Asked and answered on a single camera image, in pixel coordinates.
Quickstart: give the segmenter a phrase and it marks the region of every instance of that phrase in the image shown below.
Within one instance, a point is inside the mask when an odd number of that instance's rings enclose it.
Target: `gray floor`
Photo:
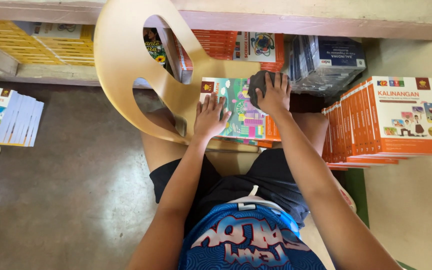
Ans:
[[[139,131],[100,88],[12,86],[45,110],[0,154],[0,270],[123,269],[157,206]]]

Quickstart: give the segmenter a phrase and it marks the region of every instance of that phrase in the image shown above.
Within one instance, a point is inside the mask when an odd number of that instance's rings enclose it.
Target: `black shorts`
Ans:
[[[154,184],[156,203],[159,203],[166,184],[181,159],[166,163],[149,174]],[[278,204],[290,214],[300,228],[309,213],[303,195],[291,175],[283,149],[263,151],[247,174],[222,177],[208,160],[202,160],[201,176],[189,211],[184,235],[186,235],[211,209],[219,204],[246,197],[253,186],[258,185],[256,196]]]

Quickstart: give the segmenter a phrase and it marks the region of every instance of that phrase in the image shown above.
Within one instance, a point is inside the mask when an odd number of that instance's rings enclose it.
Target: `beige plastic chair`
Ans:
[[[147,52],[143,27],[152,15],[158,15],[167,22],[191,58],[194,71],[190,84],[178,82]],[[195,108],[202,77],[249,78],[261,67],[258,62],[209,57],[170,0],[109,0],[96,24],[94,61],[101,86],[119,113],[141,131],[181,144],[189,144],[194,134]],[[132,91],[133,83],[139,77],[148,81],[172,113],[186,120],[184,137],[155,125],[144,116]],[[258,150],[255,146],[213,140],[208,148],[244,152]]]

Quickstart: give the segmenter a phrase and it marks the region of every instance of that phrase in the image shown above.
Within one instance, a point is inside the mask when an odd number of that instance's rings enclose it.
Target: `finger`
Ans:
[[[291,90],[293,89],[293,87],[291,86],[291,84],[289,84],[286,88],[286,95],[289,97],[291,95]]]
[[[263,101],[263,99],[265,98],[265,97],[263,96],[263,92],[262,92],[261,89],[259,89],[259,88],[256,88],[256,95],[258,96],[258,103],[259,103],[260,101]]]
[[[208,110],[214,110],[215,103],[216,103],[216,93],[212,92],[211,96],[209,97]]]
[[[206,111],[208,109],[208,104],[209,104],[209,95],[206,95],[204,97],[204,102],[202,104],[201,112],[204,112],[204,111]]]
[[[269,76],[269,72],[266,72],[264,78],[266,80],[266,91],[268,89],[273,89],[273,81],[271,81],[271,76]]]
[[[219,103],[216,106],[216,108],[214,109],[215,111],[217,111],[218,113],[221,112],[221,110],[224,107],[224,102],[226,101],[226,97],[222,96],[219,98]]]
[[[198,104],[196,104],[196,117],[198,117],[201,114],[201,101],[198,101]]]
[[[283,89],[283,91],[286,93],[286,90],[288,89],[288,75],[283,74],[283,76],[281,76],[281,89]]]
[[[274,89],[281,88],[281,73],[279,71],[276,71],[276,74],[274,75]]]
[[[221,118],[221,120],[219,120],[221,123],[227,123],[228,120],[230,119],[231,116],[231,111],[227,111],[224,115],[223,118]]]

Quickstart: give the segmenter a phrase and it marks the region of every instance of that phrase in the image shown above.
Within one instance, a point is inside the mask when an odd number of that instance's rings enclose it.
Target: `blue shirt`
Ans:
[[[323,270],[286,212],[254,203],[226,203],[189,232],[180,270]]]

